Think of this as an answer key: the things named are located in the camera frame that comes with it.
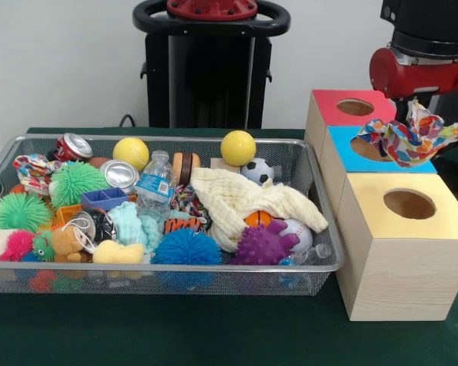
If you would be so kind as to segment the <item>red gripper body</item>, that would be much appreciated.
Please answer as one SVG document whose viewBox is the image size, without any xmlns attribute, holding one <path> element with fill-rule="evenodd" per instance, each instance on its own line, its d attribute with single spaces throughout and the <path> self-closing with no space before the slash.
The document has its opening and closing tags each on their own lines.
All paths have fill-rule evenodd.
<svg viewBox="0 0 458 366">
<path fill-rule="evenodd" d="M 380 48 L 370 60 L 369 78 L 389 99 L 442 95 L 458 89 L 458 59 L 428 59 Z"/>
</svg>

